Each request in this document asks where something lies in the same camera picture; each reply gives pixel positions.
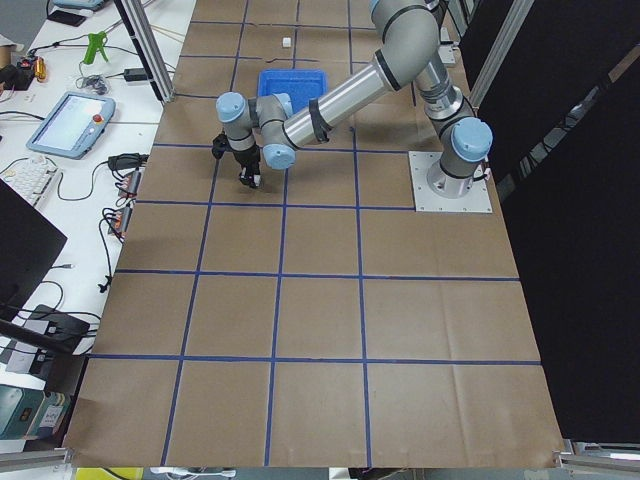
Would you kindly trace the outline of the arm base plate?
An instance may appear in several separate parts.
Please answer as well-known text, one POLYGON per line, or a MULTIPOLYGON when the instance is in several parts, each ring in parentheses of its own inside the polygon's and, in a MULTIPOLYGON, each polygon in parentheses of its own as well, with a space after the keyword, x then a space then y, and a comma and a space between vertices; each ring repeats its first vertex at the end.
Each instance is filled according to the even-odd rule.
POLYGON ((479 165, 471 177, 453 178, 441 169, 441 155, 441 152, 408 152, 415 210, 437 214, 492 214, 482 166, 479 165))

